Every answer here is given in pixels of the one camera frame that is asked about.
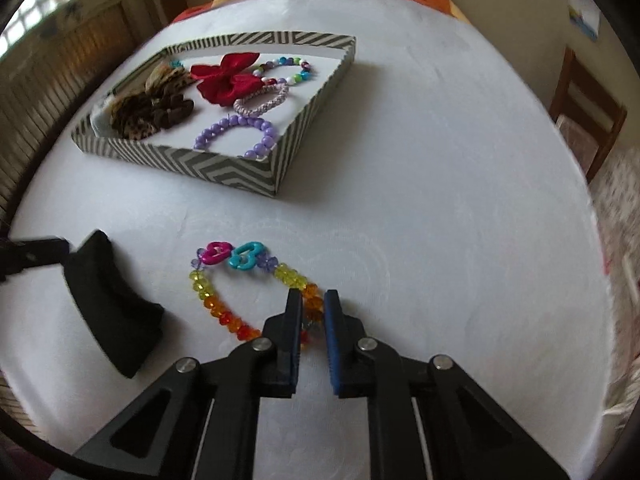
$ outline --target white tablecloth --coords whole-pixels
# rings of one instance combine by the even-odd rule
[[[584,478],[609,375],[607,282],[586,186],[540,102],[473,27],[407,0],[247,0],[163,30],[104,88],[166,44],[253,30],[358,39],[277,199],[85,155],[68,132],[38,171],[12,235],[78,245],[102,229],[167,314],[128,380],[60,268],[12,278],[0,368],[34,421],[74,450],[177,358],[226,355],[236,342],[195,297],[189,262],[211,240],[260,240],[337,288],[370,335],[422,360],[450,354]],[[253,324],[284,307],[276,280],[221,269],[214,283]],[[366,403],[332,396],[318,342],[294,400],[262,404],[255,478],[367,479],[368,461]]]

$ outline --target red hair bow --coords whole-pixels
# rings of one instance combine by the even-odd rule
[[[264,83],[253,74],[241,74],[260,57],[255,52],[226,54],[220,65],[193,65],[191,77],[202,80],[198,90],[202,97],[215,105],[231,106],[236,99],[260,89]]]

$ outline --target black sponge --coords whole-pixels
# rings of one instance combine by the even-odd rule
[[[132,378],[162,337],[164,308],[140,298],[124,281],[111,241],[95,231],[64,263],[66,284],[98,345]]]

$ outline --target metal screw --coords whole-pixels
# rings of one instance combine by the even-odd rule
[[[363,337],[358,341],[358,348],[364,352],[369,352],[378,346],[378,342],[372,337]]]
[[[453,368],[453,360],[448,355],[440,354],[433,358],[433,365],[437,370],[449,370]]]
[[[269,348],[271,348],[273,343],[271,339],[268,337],[259,337],[258,339],[254,339],[251,343],[251,348],[253,348],[256,352],[266,352]]]
[[[181,374],[188,374],[195,370],[196,366],[198,366],[196,359],[193,357],[183,357],[182,359],[178,359],[178,362],[175,364],[175,369]]]

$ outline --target braided bracelet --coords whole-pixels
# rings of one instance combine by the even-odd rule
[[[278,141],[278,131],[273,124],[264,119],[254,117],[242,117],[232,115],[229,118],[220,119],[217,123],[212,124],[209,128],[205,128],[202,133],[196,137],[193,144],[194,150],[205,150],[209,143],[217,136],[222,135],[228,129],[234,126],[252,126],[263,133],[262,140],[247,152],[244,152],[244,158],[255,160],[264,158],[269,155]]]
[[[274,92],[278,93],[276,97],[274,97],[270,101],[265,102],[265,104],[258,106],[254,110],[249,110],[248,108],[244,107],[244,104],[247,101],[253,99],[254,97],[258,97],[259,95],[262,95],[262,94],[271,94]],[[259,90],[255,91],[252,94],[247,95],[246,97],[243,97],[241,99],[236,99],[234,102],[234,110],[237,114],[240,114],[244,117],[259,117],[263,113],[271,110],[272,108],[275,108],[276,106],[281,105],[284,102],[284,99],[287,98],[288,94],[289,94],[289,87],[285,84],[263,86]]]
[[[280,263],[275,256],[270,256],[260,242],[249,242],[233,248],[229,242],[211,242],[207,248],[199,248],[196,258],[191,261],[192,270],[189,278],[193,282],[193,290],[198,293],[203,306],[209,313],[218,318],[222,326],[236,334],[240,341],[248,341],[260,337],[260,330],[252,328],[240,317],[236,316],[226,304],[220,300],[218,293],[205,275],[207,267],[215,266],[228,260],[233,269],[251,270],[254,267],[273,274],[289,288],[298,288],[304,298],[304,316],[300,341],[308,342],[308,330],[322,322],[323,302],[320,289],[315,283],[302,276],[295,269]]]
[[[273,77],[272,78],[263,77],[262,82],[265,85],[287,84],[289,86],[293,86],[297,83],[300,83],[301,81],[306,81],[309,78],[311,78],[311,65],[306,59],[300,59],[299,57],[283,56],[280,58],[276,58],[273,61],[267,61],[266,63],[262,63],[260,66],[256,67],[253,74],[256,77],[262,77],[262,75],[265,72],[267,72],[267,70],[270,70],[271,68],[275,68],[277,66],[295,66],[295,65],[300,65],[300,68],[302,68],[302,70],[299,73],[289,76],[286,79],[281,77],[280,79],[276,80]]]

